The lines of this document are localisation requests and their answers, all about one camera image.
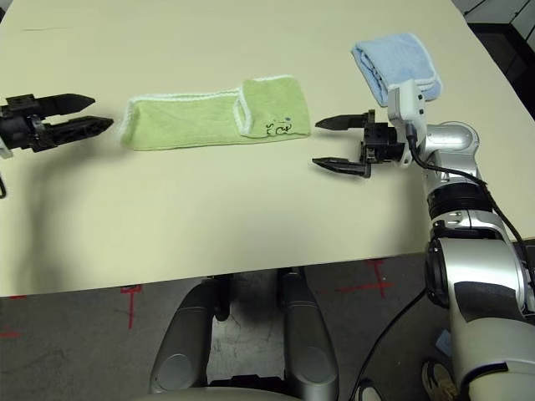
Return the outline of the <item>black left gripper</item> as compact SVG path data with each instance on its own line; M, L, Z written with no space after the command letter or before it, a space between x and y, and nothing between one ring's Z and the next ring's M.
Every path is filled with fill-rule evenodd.
M58 94L39 98L25 94L6 98L1 106L1 139L8 150L30 148L43 130L45 117L74 114L95 103L81 94ZM104 133L114 121L104 117L80 117L60 124L46 124L41 145L65 145Z

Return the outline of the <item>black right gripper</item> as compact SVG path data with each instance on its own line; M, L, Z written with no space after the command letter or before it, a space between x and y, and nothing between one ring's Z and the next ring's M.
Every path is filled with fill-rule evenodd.
M328 117L316 122L314 126L333 131L364 129L359 163L334 157L312 158L316 166L334 173L370 178L372 165L400 162L404 154L405 145L397 140L395 128L384 122L376 122L373 110L363 114Z

